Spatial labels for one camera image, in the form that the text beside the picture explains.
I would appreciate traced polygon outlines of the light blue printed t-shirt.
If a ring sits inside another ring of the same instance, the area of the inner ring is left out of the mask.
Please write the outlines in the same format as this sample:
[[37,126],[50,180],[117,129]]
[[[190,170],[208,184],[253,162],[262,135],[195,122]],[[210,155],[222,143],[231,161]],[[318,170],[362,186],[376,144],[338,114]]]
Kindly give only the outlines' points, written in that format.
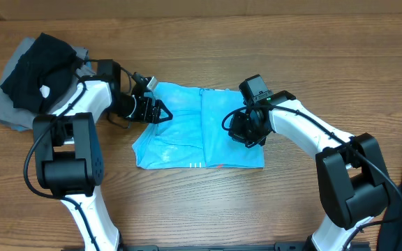
[[170,121],[150,124],[132,145],[143,169],[263,168],[261,146],[250,149],[234,141],[221,124],[243,107],[240,92],[184,87],[161,82],[154,95],[173,114]]

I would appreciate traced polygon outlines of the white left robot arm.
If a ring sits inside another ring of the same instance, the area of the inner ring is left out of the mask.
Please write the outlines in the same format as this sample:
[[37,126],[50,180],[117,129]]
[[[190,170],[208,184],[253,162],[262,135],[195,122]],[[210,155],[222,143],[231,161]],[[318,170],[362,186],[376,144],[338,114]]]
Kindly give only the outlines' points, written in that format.
[[155,77],[128,73],[130,89],[124,93],[125,68],[112,59],[99,59],[97,64],[96,74],[77,78],[76,91],[65,105],[34,119],[24,181],[34,194],[59,200],[69,210],[82,235],[83,250],[124,250],[101,192],[104,161],[96,122],[103,114],[116,114],[129,123],[159,124],[173,115],[154,96]]

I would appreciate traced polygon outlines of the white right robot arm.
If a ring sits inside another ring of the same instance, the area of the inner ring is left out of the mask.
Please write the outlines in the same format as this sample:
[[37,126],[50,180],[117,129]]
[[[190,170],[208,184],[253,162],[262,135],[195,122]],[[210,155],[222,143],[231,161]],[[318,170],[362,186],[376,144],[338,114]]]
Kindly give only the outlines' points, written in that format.
[[354,136],[309,112],[288,91],[274,93],[260,75],[245,79],[239,90],[244,107],[224,120],[229,136],[247,148],[263,146],[271,132],[283,135],[315,159],[320,202],[326,213],[305,241],[277,242],[275,250],[369,250],[355,236],[376,224],[400,195],[389,177],[377,140]]

